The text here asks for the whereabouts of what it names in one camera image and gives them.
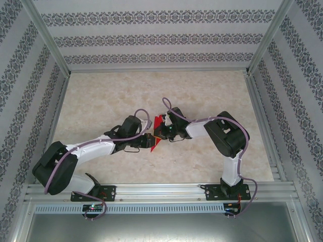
floor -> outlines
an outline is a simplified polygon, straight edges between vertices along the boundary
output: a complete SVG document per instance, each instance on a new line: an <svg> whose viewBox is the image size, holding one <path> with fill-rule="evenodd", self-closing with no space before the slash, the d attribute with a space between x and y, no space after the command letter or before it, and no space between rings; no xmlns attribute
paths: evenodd
<svg viewBox="0 0 323 242"><path fill-rule="evenodd" d="M153 121L171 100L190 118L228 111L250 134L241 173L259 182L273 181L242 72L131 72L72 74L53 141L81 143L96 138L139 108ZM81 165L100 183L218 183L222 155L210 137L170 143L151 153L118 152Z"/></svg>

black bracket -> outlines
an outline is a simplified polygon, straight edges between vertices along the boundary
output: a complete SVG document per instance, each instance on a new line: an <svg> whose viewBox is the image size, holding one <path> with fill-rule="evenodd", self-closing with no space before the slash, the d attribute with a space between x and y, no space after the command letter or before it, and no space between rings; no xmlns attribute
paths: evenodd
<svg viewBox="0 0 323 242"><path fill-rule="evenodd" d="M105 202L114 202L116 197L116 186L103 186L101 185L98 191L97 198L104 200ZM97 202L97 200L84 197L77 193L71 194L72 202Z"/></svg>
<svg viewBox="0 0 323 242"><path fill-rule="evenodd" d="M239 200L239 194L241 200L250 200L250 190L248 184L242 184L239 189L230 195L226 195L222 192L220 184L207 184L200 186L205 190L205 197L207 201L219 201L219 200Z"/></svg>

wall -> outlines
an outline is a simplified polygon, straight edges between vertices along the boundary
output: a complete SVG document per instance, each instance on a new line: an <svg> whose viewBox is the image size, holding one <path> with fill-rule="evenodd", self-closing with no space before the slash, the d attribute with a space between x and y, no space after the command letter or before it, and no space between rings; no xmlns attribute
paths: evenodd
<svg viewBox="0 0 323 242"><path fill-rule="evenodd" d="M253 73L315 241L323 240L322 17L322 0L296 0Z"/></svg>
<svg viewBox="0 0 323 242"><path fill-rule="evenodd" d="M65 78L19 1L0 1L0 16L0 241L6 241Z"/></svg>
<svg viewBox="0 0 323 242"><path fill-rule="evenodd" d="M77 71L246 68L281 0L34 3Z"/></svg>

purple cable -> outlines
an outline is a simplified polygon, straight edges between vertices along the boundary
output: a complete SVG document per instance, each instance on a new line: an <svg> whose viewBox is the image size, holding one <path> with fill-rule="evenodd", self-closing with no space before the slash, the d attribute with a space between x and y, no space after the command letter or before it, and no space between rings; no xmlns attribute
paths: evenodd
<svg viewBox="0 0 323 242"><path fill-rule="evenodd" d="M162 98L162 101L163 101L163 104L166 106L166 108L172 112L174 115L176 115L177 117L180 117L181 119L183 120L186 120L187 122L190 122L190 123L199 123L199 122L203 122L203 121L207 121L207 120L214 120L214 119L222 119L222 120L226 120L228 122L231 122L233 124L235 124L236 126L239 127L239 129L241 129L241 131L243 132L245 138L246 138L246 145L244 147L244 149L242 150L241 154L239 155L238 157L238 167L237 167L237 172L238 172L238 176L241 178L241 179L244 179L244 180L250 180L252 181L254 184L255 184L255 189L254 189L254 194L253 196L251 197L250 199L250 202L247 204L247 206L245 207L245 209L240 212L239 214L236 215L236 217L240 216L241 214L243 214L247 208L251 205L252 201L254 200L256 194L257 194L257 191L258 191L258 184L257 182L254 180L254 179L251 179L251 178L245 178L243 177L241 174L240 174L240 165L241 165L241 158L242 158L242 155L246 152L247 148L248 148L248 145L249 145L249 139L248 139L248 135L247 135L247 132L246 130L242 127L241 124L239 124L238 122L230 119L230 118L227 118L227 117L218 117L218 116L214 116L214 117L207 117L207 118L202 118L202 119L195 119L195 120L190 120L188 118L185 118L183 116L180 116L179 114L175 113L173 110L172 110L172 104L171 102L169 101L168 98L166 97L163 97Z"/></svg>
<svg viewBox="0 0 323 242"><path fill-rule="evenodd" d="M56 174L56 172L57 172L57 170L58 170L59 166L60 166L60 165L61 165L61 163L65 160L65 158L66 158L69 154L71 154L73 151L75 151L75 150L77 150L77 149L79 149L79 148L81 148L81 147L83 147L83 146L86 146L86 145L89 145L89 144L93 144L93 143L109 142L109 141L128 141L128 140L136 139L136 138L140 137L141 135L143 135L143 134L145 133L145 131L149 129L150 124L151 124L151 121L150 121L150 119L149 119L149 113L148 113L145 109L142 109L142 108L141 108L141 109L138 109L138 110L135 112L135 116L136 116L137 112L139 112L139 111L144 111L144 112L146 113L146 115L147 115L147 119L148 119L147 125L146 125L146 127L143 129L143 131L142 131L142 132L140 132L140 133L139 133L138 135L136 135L136 136L129 137L129 138L124 138L124 139L102 139L102 140L91 140L91 141L85 142L85 143L83 143L83 144L81 144L81 145L79 145L79 146L77 146L77 147L74 147L73 149L69 150L68 152L66 152L66 153L61 157L61 159L58 161L57 165L55 166L54 170L53 170L53 171L52 171L52 173L50 174L50 177L49 177L49 179L48 179L48 181L47 181L47 184L46 184L46 186L45 186L45 191L44 191L44 193L45 193L45 194L47 194L47 193L48 193L48 188L49 188L49 186L50 186L50 184L51 184L51 182L52 182L52 180L53 180L53 178L54 178L54 176L55 176L55 174Z"/></svg>
<svg viewBox="0 0 323 242"><path fill-rule="evenodd" d="M85 196L85 197L88 197L88 198L92 198L92 199L98 200L99 202L102 202L102 204L104 205L104 211L101 214L97 215L95 218L88 218L88 217L86 217L87 212L90 211L90 210L86 210L85 213L84 213L84 217L85 217L86 220L90 219L91 221L94 221L94 220L102 217L103 215L105 215L106 210L107 210L107 206L106 206L106 203L105 203L104 200L102 200L100 198L96 198L94 196L90 196L90 195L85 194L85 193L81 193L81 192L75 192L75 191L73 191L73 193L77 193L79 195L82 195L82 196Z"/></svg>

